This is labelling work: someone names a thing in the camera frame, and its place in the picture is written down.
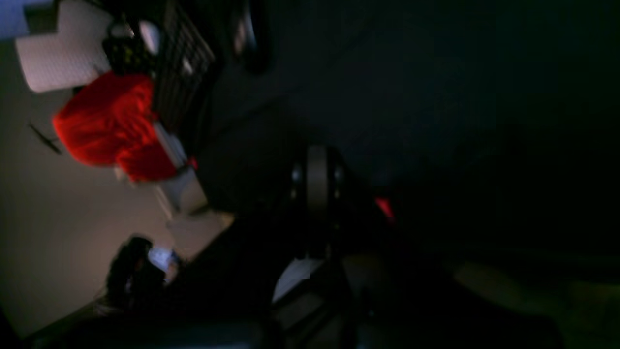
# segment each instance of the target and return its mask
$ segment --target black grill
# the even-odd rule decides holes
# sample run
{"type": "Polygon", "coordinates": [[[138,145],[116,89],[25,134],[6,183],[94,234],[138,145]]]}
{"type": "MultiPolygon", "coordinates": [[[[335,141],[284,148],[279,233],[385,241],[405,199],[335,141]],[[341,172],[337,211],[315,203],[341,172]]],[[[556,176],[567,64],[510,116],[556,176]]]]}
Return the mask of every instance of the black grill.
{"type": "Polygon", "coordinates": [[[155,75],[153,111],[176,132],[215,55],[177,1],[166,6],[155,75]]]}

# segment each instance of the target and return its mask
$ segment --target wall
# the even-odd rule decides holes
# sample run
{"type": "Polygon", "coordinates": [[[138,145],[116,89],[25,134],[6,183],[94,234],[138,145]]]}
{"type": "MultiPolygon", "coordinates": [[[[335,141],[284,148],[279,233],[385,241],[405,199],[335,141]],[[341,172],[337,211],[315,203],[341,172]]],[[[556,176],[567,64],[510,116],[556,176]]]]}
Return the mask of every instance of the wall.
{"type": "Polygon", "coordinates": [[[0,42],[0,306],[28,334],[92,301],[132,232],[171,246],[152,188],[54,154],[27,128],[53,136],[69,91],[33,94],[12,41],[0,42]]]}

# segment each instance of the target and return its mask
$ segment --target beige wall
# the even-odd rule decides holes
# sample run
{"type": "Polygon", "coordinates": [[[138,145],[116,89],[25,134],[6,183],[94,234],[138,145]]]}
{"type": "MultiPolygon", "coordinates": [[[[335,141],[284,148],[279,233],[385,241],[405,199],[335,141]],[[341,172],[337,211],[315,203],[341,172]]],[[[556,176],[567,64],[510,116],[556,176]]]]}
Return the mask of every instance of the beige wall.
{"type": "Polygon", "coordinates": [[[92,300],[132,232],[172,245],[151,188],[55,155],[27,128],[53,135],[69,91],[33,94],[12,42],[0,42],[0,305],[21,336],[92,300]]]}

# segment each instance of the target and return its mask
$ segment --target red cloth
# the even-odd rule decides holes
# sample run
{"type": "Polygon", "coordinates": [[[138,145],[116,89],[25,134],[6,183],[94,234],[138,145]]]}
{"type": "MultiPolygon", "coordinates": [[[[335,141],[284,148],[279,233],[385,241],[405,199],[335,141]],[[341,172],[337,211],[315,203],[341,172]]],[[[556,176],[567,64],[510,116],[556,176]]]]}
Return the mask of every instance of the red cloth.
{"type": "Polygon", "coordinates": [[[87,165],[119,164],[132,181],[158,181],[177,170],[157,139],[153,82],[111,71],[75,95],[54,118],[68,152],[87,165]]]}

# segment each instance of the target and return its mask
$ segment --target red fabric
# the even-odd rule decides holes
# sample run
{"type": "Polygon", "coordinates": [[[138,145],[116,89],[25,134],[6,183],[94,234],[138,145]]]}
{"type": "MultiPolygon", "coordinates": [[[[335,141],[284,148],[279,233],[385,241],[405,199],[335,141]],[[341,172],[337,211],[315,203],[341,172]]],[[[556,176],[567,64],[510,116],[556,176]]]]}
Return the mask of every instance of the red fabric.
{"type": "Polygon", "coordinates": [[[132,181],[170,178],[177,170],[153,128],[152,96],[148,76],[110,71],[75,95],[54,118],[54,127],[77,161],[117,163],[132,181]]]}

